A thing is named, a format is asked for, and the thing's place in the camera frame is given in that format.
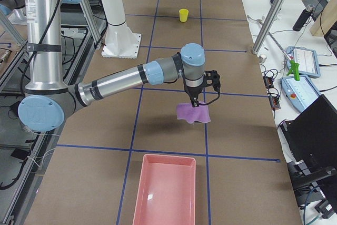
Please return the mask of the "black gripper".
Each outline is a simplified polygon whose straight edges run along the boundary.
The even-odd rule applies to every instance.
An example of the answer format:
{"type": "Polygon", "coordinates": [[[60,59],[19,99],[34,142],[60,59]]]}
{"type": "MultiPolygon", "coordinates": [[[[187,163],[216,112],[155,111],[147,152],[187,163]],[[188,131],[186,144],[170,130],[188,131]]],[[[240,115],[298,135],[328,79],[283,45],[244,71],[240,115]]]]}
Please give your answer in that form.
{"type": "Polygon", "coordinates": [[[201,85],[196,87],[185,85],[184,90],[191,100],[192,107],[199,107],[199,94],[202,93],[203,87],[201,85]]]}

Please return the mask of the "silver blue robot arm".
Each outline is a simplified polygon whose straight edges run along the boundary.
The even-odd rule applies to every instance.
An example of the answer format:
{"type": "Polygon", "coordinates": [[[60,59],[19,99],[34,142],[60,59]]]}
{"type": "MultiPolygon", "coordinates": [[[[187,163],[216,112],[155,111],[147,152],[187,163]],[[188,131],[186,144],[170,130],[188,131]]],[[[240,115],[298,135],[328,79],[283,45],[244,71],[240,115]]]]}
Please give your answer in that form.
{"type": "Polygon", "coordinates": [[[206,81],[204,48],[186,44],[175,55],[140,64],[87,84],[66,85],[61,46],[62,0],[25,0],[30,81],[18,106],[20,121],[37,132],[53,130],[83,107],[143,84],[183,79],[192,106],[206,81]]]}

